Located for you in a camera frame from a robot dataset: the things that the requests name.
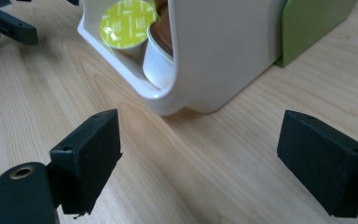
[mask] wooden table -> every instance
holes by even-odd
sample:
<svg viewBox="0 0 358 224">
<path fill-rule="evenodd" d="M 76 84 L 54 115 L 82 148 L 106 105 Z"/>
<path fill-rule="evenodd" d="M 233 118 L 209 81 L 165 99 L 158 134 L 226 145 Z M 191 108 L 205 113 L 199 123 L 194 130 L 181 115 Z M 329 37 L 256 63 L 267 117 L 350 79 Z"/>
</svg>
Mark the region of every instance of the wooden table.
<svg viewBox="0 0 358 224">
<path fill-rule="evenodd" d="M 62 223 L 358 223 L 330 217 L 277 158 L 283 113 L 358 140 L 358 3 L 285 68 L 271 66 L 219 111 L 162 118 L 77 33 L 63 0 L 5 8 L 39 45 L 0 38 L 0 174 L 48 151 L 92 114 L 118 108 L 123 158 L 91 216 Z"/>
</svg>

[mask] green object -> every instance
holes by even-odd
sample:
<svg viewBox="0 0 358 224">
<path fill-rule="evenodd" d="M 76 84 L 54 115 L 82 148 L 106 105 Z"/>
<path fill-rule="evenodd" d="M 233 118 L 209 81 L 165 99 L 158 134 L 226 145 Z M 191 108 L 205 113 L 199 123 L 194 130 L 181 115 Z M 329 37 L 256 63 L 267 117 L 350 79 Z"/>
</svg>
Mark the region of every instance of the green object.
<svg viewBox="0 0 358 224">
<path fill-rule="evenodd" d="M 141 0 L 123 0 L 103 14 L 100 34 L 115 49 L 139 46 L 147 39 L 147 28 L 157 19 L 153 5 Z"/>
<path fill-rule="evenodd" d="M 288 0 L 282 13 L 282 57 L 285 67 L 344 21 L 357 0 Z"/>
</svg>

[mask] black clamp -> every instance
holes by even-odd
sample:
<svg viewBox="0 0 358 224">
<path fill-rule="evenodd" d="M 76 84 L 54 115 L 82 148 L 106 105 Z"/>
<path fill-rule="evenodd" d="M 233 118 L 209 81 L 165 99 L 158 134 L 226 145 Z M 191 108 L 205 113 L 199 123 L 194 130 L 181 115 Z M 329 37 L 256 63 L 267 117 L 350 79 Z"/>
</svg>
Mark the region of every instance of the black clamp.
<svg viewBox="0 0 358 224">
<path fill-rule="evenodd" d="M 51 163 L 28 162 L 0 176 L 0 223 L 59 223 L 91 213 L 121 158 L 116 110 L 96 114 L 50 151 Z"/>
<path fill-rule="evenodd" d="M 330 216 L 358 216 L 358 142 L 322 121 L 286 111 L 278 157 Z"/>
<path fill-rule="evenodd" d="M 22 2 L 31 2 L 31 0 L 17 0 Z M 73 5 L 78 6 L 78 0 L 68 0 Z M 0 0 L 0 7 L 10 5 L 10 0 Z M 10 16 L 0 10 L 0 36 L 6 35 L 25 45 L 37 45 L 36 28 L 32 25 Z"/>
</svg>

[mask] black plastic mount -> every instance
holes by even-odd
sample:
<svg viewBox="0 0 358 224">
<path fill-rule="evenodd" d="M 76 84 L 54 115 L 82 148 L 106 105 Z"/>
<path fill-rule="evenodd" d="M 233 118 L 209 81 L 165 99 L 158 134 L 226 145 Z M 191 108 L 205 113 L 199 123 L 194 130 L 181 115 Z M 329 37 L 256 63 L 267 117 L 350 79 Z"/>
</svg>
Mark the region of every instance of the black plastic mount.
<svg viewBox="0 0 358 224">
<path fill-rule="evenodd" d="M 79 5 L 78 0 L 68 0 L 68 2 L 75 6 Z M 10 4 L 10 0 L 0 0 L 0 7 L 4 7 Z M 25 45 L 37 45 L 38 43 L 36 28 L 26 23 L 25 21 L 21 21 L 0 10 L 0 36 L 1 34 L 17 40 Z"/>
<path fill-rule="evenodd" d="M 278 157 L 330 216 L 358 216 L 358 142 L 309 115 L 286 111 Z"/>
<path fill-rule="evenodd" d="M 28 162 L 0 176 L 1 223 L 59 223 L 91 213 L 121 158 L 117 111 L 96 114 L 50 151 L 51 163 Z"/>
</svg>

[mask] yellow capsule lid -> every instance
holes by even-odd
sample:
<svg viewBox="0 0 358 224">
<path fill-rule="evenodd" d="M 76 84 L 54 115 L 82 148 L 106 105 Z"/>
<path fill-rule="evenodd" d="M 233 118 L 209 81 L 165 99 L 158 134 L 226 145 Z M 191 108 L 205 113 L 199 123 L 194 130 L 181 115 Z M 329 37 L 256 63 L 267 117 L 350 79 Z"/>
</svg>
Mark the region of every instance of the yellow capsule lid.
<svg viewBox="0 0 358 224">
<path fill-rule="evenodd" d="M 112 48 L 132 48 L 147 39 L 147 28 L 156 19 L 155 8 L 146 1 L 118 1 L 103 14 L 100 35 Z"/>
</svg>

